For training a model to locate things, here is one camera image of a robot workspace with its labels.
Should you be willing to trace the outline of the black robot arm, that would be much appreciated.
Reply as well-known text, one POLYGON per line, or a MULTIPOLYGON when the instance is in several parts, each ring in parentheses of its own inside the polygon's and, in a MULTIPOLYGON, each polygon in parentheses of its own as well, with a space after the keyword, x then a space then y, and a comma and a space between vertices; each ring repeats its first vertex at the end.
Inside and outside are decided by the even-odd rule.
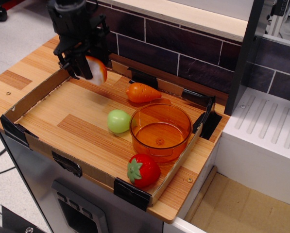
POLYGON ((92 16, 84 0, 50 0, 47 9, 59 44, 54 55, 59 65, 75 79, 85 79, 95 85, 106 82, 109 52, 106 36, 110 33, 104 14, 92 16))

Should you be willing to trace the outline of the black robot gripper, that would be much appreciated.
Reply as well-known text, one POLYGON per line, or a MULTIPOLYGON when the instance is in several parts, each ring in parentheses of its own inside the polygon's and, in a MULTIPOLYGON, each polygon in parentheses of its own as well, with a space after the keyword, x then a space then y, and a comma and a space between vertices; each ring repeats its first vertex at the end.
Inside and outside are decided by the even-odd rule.
POLYGON ((86 56, 95 57, 104 65, 109 62, 106 36, 110 28, 105 14, 95 14, 98 7, 97 2, 93 9, 87 9, 86 2, 47 3, 54 31, 59 36, 53 53, 73 78, 93 78, 86 56))

